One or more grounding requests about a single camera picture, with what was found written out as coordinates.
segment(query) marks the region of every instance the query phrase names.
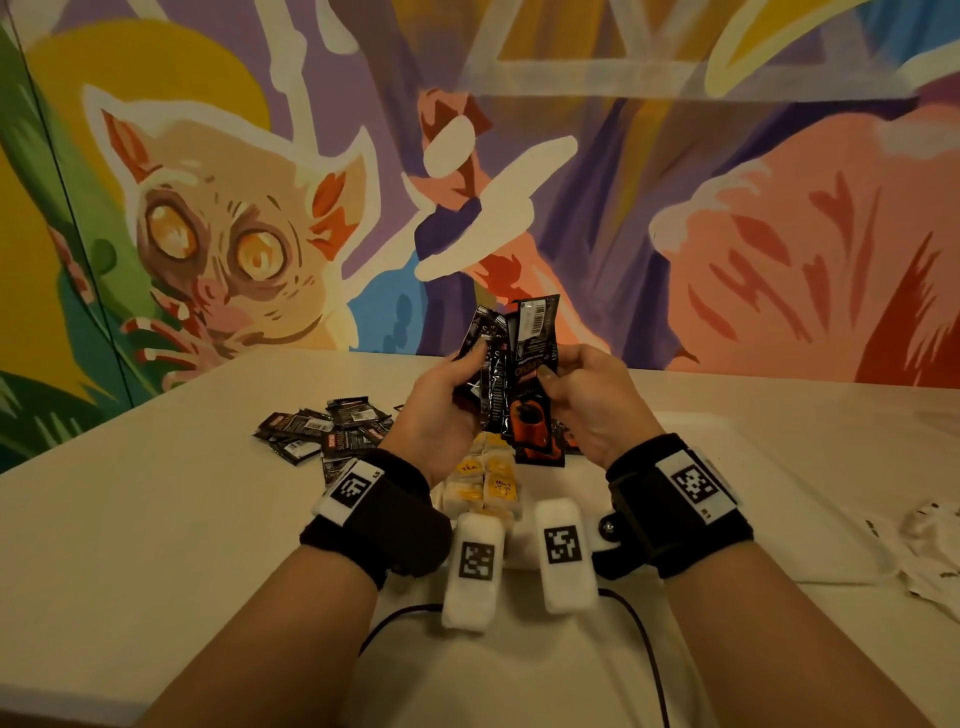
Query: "black cable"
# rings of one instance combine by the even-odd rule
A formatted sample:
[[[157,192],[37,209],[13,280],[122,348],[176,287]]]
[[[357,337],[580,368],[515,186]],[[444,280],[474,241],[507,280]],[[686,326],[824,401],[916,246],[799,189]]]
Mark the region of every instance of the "black cable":
[[[643,638],[643,645],[647,648],[647,657],[650,658],[650,669],[654,673],[654,684],[657,686],[657,700],[660,701],[660,719],[663,721],[663,728],[670,728],[670,716],[666,712],[666,696],[663,694],[663,683],[660,680],[660,670],[657,668],[657,658],[654,657],[654,646],[650,642],[650,635],[647,634],[646,627],[644,627],[643,622],[640,621],[640,615],[630,606],[629,601],[613,589],[600,587],[599,591],[601,596],[606,596],[620,602],[623,608],[634,618],[634,624],[636,624],[636,628],[640,630],[640,637]]]
[[[363,651],[370,646],[370,643],[373,642],[373,638],[380,634],[380,631],[386,627],[394,619],[403,617],[403,615],[411,615],[415,612],[437,612],[440,613],[444,610],[443,604],[414,604],[412,607],[404,607],[403,609],[397,609],[390,615],[387,615],[384,619],[377,624],[373,631],[367,635],[367,638],[363,641],[363,644],[360,645],[360,654],[363,654]]]
[[[610,599],[615,599],[623,605],[623,608],[630,613],[630,616],[634,618],[634,624],[636,628],[640,631],[640,637],[643,639],[643,645],[647,649],[647,657],[650,658],[650,669],[654,674],[654,684],[657,686],[657,700],[660,702],[660,719],[663,721],[663,728],[670,728],[670,716],[666,712],[666,696],[663,694],[663,683],[660,680],[660,669],[657,667],[657,658],[654,656],[654,646],[650,642],[650,635],[647,634],[646,627],[643,626],[643,622],[640,620],[640,615],[636,613],[636,610],[630,605],[630,602],[627,601],[623,596],[620,596],[613,589],[607,589],[606,587],[601,587],[599,590],[601,596],[605,596]],[[403,609],[398,609],[392,614],[388,615],[377,624],[373,631],[367,638],[363,641],[363,644],[360,645],[360,654],[364,653],[364,650],[370,646],[370,643],[373,642],[373,639],[380,634],[384,627],[386,627],[394,619],[403,617],[404,615],[415,614],[416,612],[435,612],[440,613],[444,610],[443,604],[433,603],[433,604],[414,604],[411,607],[403,607]]]

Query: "large orange eye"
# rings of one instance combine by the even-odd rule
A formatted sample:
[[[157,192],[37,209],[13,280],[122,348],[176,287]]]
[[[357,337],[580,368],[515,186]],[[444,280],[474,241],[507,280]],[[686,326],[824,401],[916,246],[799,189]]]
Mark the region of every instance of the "large orange eye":
[[[271,279],[286,262],[283,244],[271,232],[247,232],[237,240],[237,265],[253,280]]]
[[[197,252],[197,234],[175,207],[157,205],[147,213],[147,230],[154,244],[177,260]]]

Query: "painted wall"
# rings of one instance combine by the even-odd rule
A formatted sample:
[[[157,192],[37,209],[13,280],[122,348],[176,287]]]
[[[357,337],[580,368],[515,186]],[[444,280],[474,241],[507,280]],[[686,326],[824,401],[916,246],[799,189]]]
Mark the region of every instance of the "painted wall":
[[[554,292],[635,367],[960,386],[953,0],[6,3],[0,469]]]

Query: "tabletop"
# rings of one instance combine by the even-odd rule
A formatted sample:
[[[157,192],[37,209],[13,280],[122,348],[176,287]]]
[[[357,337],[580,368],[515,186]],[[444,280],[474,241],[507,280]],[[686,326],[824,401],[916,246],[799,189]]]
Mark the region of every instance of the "tabletop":
[[[0,476],[0,710],[130,724],[296,545],[319,464],[250,435],[273,411],[403,402],[430,357],[261,351]],[[834,502],[898,520],[960,496],[960,391],[632,371],[655,410],[734,421]],[[379,619],[437,600],[391,578]],[[655,578],[616,582],[647,623],[675,725],[713,718]],[[960,625],[890,582],[804,590],[938,726],[955,725]],[[360,661],[347,725],[658,725],[634,626],[604,603],[546,615],[510,572],[492,628],[388,628]]]

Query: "human hand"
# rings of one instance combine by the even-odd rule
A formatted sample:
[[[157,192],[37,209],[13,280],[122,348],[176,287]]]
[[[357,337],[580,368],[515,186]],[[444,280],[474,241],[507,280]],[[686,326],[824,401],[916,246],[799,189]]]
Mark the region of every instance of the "human hand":
[[[663,434],[630,379],[627,365],[587,344],[560,346],[554,374],[537,371],[553,413],[591,463],[607,470],[627,450]]]
[[[476,413],[453,400],[453,388],[480,371],[486,354],[481,341],[464,358],[448,358],[422,374],[380,443],[423,473],[431,488],[453,471],[480,430]]]

